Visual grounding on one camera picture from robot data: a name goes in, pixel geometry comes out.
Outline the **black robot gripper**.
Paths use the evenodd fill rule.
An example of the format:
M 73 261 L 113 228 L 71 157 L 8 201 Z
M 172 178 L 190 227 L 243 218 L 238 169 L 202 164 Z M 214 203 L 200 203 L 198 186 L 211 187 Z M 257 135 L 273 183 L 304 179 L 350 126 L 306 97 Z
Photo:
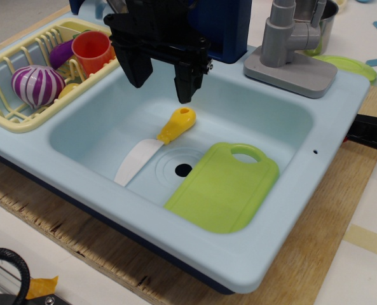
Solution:
M 140 88 L 153 72 L 154 58 L 174 65 L 175 89 L 181 104 L 191 102 L 203 75 L 212 68 L 210 42 L 189 24 L 189 1 L 125 1 L 127 12 L 110 13 L 116 57 L 129 82 Z M 116 9 L 120 1 L 107 2 Z

